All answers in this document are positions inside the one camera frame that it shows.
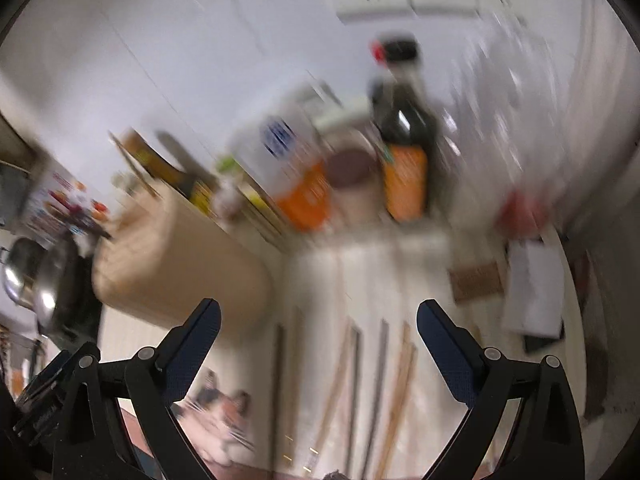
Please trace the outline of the bamboo chopstick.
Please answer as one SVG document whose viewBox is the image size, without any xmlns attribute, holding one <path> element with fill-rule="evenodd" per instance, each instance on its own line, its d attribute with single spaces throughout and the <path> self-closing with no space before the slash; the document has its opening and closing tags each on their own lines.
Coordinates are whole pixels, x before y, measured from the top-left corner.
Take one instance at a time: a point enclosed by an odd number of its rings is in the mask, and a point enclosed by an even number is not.
<svg viewBox="0 0 640 480">
<path fill-rule="evenodd" d="M 397 429 L 399 425 L 402 398 L 406 388 L 406 377 L 410 364 L 410 326 L 408 322 L 402 323 L 401 346 L 399 363 L 397 367 L 396 380 L 390 401 L 390 417 L 388 418 L 386 429 L 384 432 L 383 446 L 378 458 L 378 464 L 375 468 L 375 480 L 381 480 L 386 473 L 388 463 L 390 462 L 390 454 L 395 442 Z"/>
<path fill-rule="evenodd" d="M 404 349 L 396 380 L 392 405 L 390 406 L 390 419 L 388 420 L 382 452 L 375 471 L 375 479 L 383 479 L 394 454 L 397 434 L 401 422 L 402 412 L 406 404 L 409 387 L 416 359 L 416 346 L 409 342 Z"/>
</svg>

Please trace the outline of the black chopstick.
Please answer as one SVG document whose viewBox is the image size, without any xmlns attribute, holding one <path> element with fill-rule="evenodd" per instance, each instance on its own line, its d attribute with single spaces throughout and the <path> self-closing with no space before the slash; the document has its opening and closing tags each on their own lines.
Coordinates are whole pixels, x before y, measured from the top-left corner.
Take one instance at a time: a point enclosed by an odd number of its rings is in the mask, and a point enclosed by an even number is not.
<svg viewBox="0 0 640 480">
<path fill-rule="evenodd" d="M 382 320 L 380 324 L 380 333 L 378 334 L 378 358 L 376 359 L 369 429 L 367 432 L 366 447 L 364 448 L 362 466 L 360 469 L 361 479 L 367 478 L 374 440 L 376 432 L 378 431 L 378 415 L 380 414 L 380 405 L 382 401 L 389 331 L 390 326 L 388 326 L 388 322 L 386 320 Z"/>
<path fill-rule="evenodd" d="M 278 461 L 278 431 L 280 419 L 280 392 L 282 385 L 283 357 L 286 330 L 282 324 L 276 326 L 274 333 L 273 363 L 272 363 L 272 388 L 271 388 L 271 415 L 269 434 L 269 478 L 276 478 Z"/>
</svg>

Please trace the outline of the dark brown chopstick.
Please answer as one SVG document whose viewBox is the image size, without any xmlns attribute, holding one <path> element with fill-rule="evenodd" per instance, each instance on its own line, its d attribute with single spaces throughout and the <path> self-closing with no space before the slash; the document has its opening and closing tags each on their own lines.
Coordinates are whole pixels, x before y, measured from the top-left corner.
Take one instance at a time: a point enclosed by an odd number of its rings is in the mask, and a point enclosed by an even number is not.
<svg viewBox="0 0 640 480">
<path fill-rule="evenodd" d="M 360 386 L 360 342 L 361 332 L 357 326 L 352 326 L 352 378 L 349 383 L 349 418 L 347 433 L 347 448 L 345 457 L 345 472 L 348 476 L 352 472 L 354 461 L 354 446 L 356 442 L 356 423 L 358 412 L 358 396 Z"/>
</svg>

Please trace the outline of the tan wooden chopstick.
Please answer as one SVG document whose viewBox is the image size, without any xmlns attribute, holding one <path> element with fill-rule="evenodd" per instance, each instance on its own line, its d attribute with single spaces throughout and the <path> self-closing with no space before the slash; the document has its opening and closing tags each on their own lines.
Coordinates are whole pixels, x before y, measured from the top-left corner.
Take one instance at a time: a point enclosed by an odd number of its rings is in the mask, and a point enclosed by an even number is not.
<svg viewBox="0 0 640 480">
<path fill-rule="evenodd" d="M 335 414 L 337 402 L 340 398 L 346 377 L 349 348 L 352 344 L 353 328 L 354 321 L 348 316 L 344 325 L 340 354 L 338 355 L 338 359 L 335 365 L 330 390 L 328 396 L 326 397 L 326 403 L 324 404 L 324 408 L 322 411 L 319 428 L 316 433 L 316 437 L 314 438 L 314 443 L 308 448 L 307 460 L 305 465 L 303 466 L 305 479 L 312 477 L 312 474 L 317 467 L 324 444 L 326 443 L 326 439 L 329 437 L 333 416 Z"/>
</svg>

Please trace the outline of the black smartphone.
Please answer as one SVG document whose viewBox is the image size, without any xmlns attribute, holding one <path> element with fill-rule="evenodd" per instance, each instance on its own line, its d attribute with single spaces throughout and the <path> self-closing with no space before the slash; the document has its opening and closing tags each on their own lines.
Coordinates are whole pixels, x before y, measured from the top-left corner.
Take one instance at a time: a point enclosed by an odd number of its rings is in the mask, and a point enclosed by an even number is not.
<svg viewBox="0 0 640 480">
<path fill-rule="evenodd" d="M 561 331 L 559 333 L 559 336 L 557 337 L 538 337 L 525 335 L 522 337 L 522 339 L 524 351 L 529 356 L 530 354 L 541 352 L 542 350 L 563 341 L 565 339 L 565 327 L 564 324 L 561 324 Z"/>
</svg>

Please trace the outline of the white paper sheet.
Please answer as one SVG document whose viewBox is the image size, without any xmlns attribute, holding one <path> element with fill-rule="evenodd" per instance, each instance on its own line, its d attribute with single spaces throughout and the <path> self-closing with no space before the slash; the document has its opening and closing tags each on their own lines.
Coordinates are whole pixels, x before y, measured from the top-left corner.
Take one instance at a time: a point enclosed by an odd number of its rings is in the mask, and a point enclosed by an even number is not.
<svg viewBox="0 0 640 480">
<path fill-rule="evenodd" d="M 558 339 L 564 308 L 564 270 L 556 247 L 511 242 L 501 326 L 508 332 Z"/>
</svg>

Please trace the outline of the beige utensil holder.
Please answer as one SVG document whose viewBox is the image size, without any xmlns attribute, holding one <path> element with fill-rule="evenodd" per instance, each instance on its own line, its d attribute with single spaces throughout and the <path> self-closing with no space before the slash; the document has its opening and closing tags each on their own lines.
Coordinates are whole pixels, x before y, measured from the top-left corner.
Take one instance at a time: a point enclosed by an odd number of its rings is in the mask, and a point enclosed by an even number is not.
<svg viewBox="0 0 640 480">
<path fill-rule="evenodd" d="M 169 328 L 203 299 L 218 302 L 222 334 L 238 338 L 266 313 L 272 281 L 265 263 L 167 184 L 130 197 L 93 259 L 104 304 Z"/>
</svg>

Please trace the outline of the steel wok with lid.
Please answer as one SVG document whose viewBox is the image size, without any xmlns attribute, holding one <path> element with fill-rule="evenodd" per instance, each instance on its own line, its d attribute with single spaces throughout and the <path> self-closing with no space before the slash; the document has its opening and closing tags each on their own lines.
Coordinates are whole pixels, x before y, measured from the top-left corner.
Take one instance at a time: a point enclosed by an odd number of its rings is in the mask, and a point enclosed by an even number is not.
<svg viewBox="0 0 640 480">
<path fill-rule="evenodd" d="M 67 232 L 38 266 L 34 285 L 38 328 L 62 350 L 74 352 L 85 342 L 98 341 L 103 304 L 93 290 L 92 264 Z"/>
</svg>

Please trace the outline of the dark sauce bottle brown cap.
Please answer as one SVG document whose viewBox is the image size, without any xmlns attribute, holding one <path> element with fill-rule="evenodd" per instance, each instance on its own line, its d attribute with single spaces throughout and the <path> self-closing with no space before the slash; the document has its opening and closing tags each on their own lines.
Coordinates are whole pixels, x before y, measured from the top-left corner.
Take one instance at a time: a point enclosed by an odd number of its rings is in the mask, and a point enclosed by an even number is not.
<svg viewBox="0 0 640 480">
<path fill-rule="evenodd" d="M 151 178 L 171 186 L 206 216 L 213 215 L 211 177 L 203 178 L 198 172 L 178 169 L 171 165 L 136 130 L 127 132 L 122 140 L 119 140 L 119 146 Z"/>
</svg>

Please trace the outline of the yellow seasoning box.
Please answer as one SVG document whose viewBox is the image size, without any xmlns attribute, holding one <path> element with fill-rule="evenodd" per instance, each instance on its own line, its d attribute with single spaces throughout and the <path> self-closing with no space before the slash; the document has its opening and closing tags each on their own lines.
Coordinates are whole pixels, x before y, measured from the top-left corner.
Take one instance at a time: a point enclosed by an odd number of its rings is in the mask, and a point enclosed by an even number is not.
<svg viewBox="0 0 640 480">
<path fill-rule="evenodd" d="M 288 224 L 282 216 L 262 197 L 252 182 L 241 181 L 236 185 L 243 200 L 241 214 L 268 243 L 284 247 L 288 241 Z"/>
</svg>

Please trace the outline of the clear plastic organizer tray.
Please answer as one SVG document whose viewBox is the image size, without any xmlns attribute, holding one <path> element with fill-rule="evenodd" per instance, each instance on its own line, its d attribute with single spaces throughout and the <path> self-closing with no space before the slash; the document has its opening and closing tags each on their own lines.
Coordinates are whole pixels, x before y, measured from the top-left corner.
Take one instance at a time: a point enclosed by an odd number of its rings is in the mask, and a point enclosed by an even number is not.
<svg viewBox="0 0 640 480">
<path fill-rule="evenodd" d="M 373 240 L 375 237 L 382 237 L 387 233 L 409 236 L 446 231 L 446 226 L 437 220 L 422 218 L 416 221 L 397 223 L 385 212 L 378 214 L 374 220 L 352 223 L 348 222 L 344 212 L 333 204 L 330 205 L 329 219 L 323 222 L 318 230 L 297 231 L 254 181 L 250 179 L 243 181 L 238 186 L 238 190 L 244 200 L 241 212 L 246 223 L 266 243 L 277 248 L 280 252 L 292 252 L 292 250 L 305 247 Z"/>
</svg>

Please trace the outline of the brown lid jar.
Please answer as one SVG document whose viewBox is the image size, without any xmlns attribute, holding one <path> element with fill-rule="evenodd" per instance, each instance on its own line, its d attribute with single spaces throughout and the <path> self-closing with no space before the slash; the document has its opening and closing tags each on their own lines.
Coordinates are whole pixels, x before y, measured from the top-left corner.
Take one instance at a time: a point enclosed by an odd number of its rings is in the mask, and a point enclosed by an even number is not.
<svg viewBox="0 0 640 480">
<path fill-rule="evenodd" d="M 332 206 L 345 226 L 378 220 L 382 203 L 378 162 L 364 148 L 342 148 L 324 162 Z"/>
</svg>

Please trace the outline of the orange white seasoning bag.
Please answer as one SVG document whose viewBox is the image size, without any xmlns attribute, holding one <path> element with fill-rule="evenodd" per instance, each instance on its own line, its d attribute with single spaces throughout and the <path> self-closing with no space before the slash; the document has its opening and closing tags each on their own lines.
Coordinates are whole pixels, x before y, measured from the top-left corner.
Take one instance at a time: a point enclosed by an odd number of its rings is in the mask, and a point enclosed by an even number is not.
<svg viewBox="0 0 640 480">
<path fill-rule="evenodd" d="M 322 149 L 299 105 L 280 103 L 242 125 L 231 153 L 296 230 L 314 231 L 329 218 Z"/>
</svg>

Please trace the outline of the clear plastic bag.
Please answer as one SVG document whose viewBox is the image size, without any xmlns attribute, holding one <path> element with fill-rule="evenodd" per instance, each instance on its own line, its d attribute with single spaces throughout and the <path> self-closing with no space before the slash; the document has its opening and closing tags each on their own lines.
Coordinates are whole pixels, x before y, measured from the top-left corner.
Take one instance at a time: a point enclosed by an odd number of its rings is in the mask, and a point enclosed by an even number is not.
<svg viewBox="0 0 640 480">
<path fill-rule="evenodd" d="M 548 204 L 548 224 L 567 151 L 551 51 L 514 18 L 486 14 L 478 28 L 442 113 L 440 208 L 458 229 L 499 231 L 501 208 L 520 190 Z"/>
</svg>

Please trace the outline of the colourful wall sticker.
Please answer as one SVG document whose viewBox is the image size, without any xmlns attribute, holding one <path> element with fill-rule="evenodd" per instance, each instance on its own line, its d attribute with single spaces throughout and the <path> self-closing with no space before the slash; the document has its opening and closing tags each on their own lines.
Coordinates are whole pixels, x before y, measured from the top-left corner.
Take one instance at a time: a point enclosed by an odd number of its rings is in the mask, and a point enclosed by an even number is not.
<svg viewBox="0 0 640 480">
<path fill-rule="evenodd" d="M 29 191 L 22 221 L 42 244 L 53 243 L 69 226 L 74 234 L 79 226 L 72 226 L 68 218 L 80 214 L 104 226 L 111 217 L 110 208 L 99 200 L 91 188 L 77 180 L 54 160 L 49 160 L 38 174 Z"/>
</svg>

